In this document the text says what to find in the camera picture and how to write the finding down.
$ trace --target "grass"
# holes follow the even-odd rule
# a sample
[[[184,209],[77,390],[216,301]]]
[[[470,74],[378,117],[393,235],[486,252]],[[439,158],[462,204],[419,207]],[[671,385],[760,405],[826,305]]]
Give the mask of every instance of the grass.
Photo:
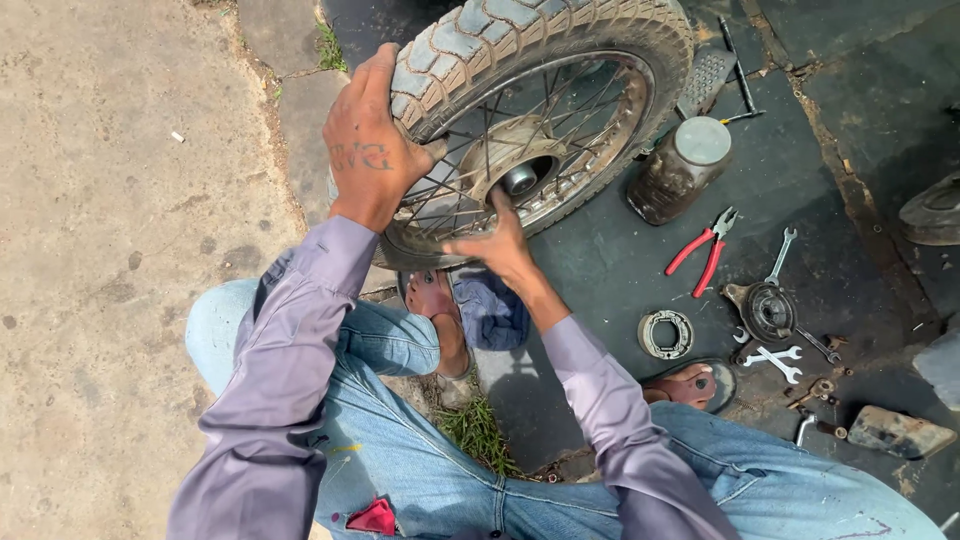
[[[440,429],[470,457],[499,475],[522,477],[507,454],[487,399],[473,398],[462,410],[438,411]]]
[[[344,61],[344,54],[340,50],[340,43],[337,37],[333,35],[333,29],[327,25],[320,13],[320,8],[313,11],[317,18],[317,30],[320,31],[320,37],[317,38],[317,53],[320,59],[317,60],[317,67],[320,69],[338,69],[347,72],[347,63]]]

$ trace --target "pavement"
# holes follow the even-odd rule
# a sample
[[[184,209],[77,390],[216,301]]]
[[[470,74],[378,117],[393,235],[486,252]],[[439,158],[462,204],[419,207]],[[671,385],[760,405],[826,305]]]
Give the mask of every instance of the pavement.
[[[306,230],[236,24],[180,0],[5,3],[0,538],[163,536],[212,402],[190,306]]]

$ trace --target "purple shirt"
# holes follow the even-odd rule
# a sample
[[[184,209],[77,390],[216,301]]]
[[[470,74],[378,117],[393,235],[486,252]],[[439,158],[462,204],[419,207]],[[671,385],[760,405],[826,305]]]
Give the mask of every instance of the purple shirt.
[[[174,498],[168,539],[307,537],[325,457],[291,435],[323,424],[338,330],[376,242],[376,233],[340,216],[314,227],[255,321],[248,311],[233,377],[200,418],[206,449]],[[603,481],[620,500],[623,538],[738,538],[693,471],[664,446],[669,435],[651,422],[640,385],[596,338],[571,315],[542,339]],[[485,536],[466,530],[454,538]]]

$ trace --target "wheel hub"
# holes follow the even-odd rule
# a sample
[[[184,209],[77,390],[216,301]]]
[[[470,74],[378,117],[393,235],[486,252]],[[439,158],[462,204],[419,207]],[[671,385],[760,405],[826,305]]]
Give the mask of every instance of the wheel hub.
[[[549,122],[526,114],[491,126],[487,140],[467,149],[457,172],[465,192],[483,206],[497,183],[513,199],[533,195],[537,185],[556,178],[565,155],[566,145],[553,137]]]

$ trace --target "pliers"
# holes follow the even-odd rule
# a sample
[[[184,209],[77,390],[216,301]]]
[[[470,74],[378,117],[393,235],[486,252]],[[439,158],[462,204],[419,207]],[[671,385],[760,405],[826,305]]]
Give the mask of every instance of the pliers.
[[[696,288],[693,289],[693,298],[700,298],[700,296],[704,294],[704,290],[707,289],[707,283],[709,283],[710,278],[713,277],[713,271],[717,269],[717,260],[720,259],[720,250],[727,245],[726,242],[720,238],[723,238],[724,234],[726,234],[727,231],[733,227],[733,222],[736,221],[736,216],[739,213],[739,211],[733,211],[733,207],[725,209],[723,213],[717,216],[717,221],[713,225],[712,229],[704,229],[704,233],[694,238],[689,244],[686,244],[686,247],[681,249],[677,256],[673,258],[673,261],[670,262],[670,265],[666,267],[666,275],[669,276],[670,274],[673,274],[677,270],[677,267],[680,266],[680,263],[684,261],[686,256],[693,253],[693,250],[700,247],[700,245],[707,240],[710,240],[714,237],[716,238],[716,240],[713,242],[713,245],[710,247],[710,255],[707,258],[707,268],[704,269],[704,275],[700,277],[700,281],[697,282]]]

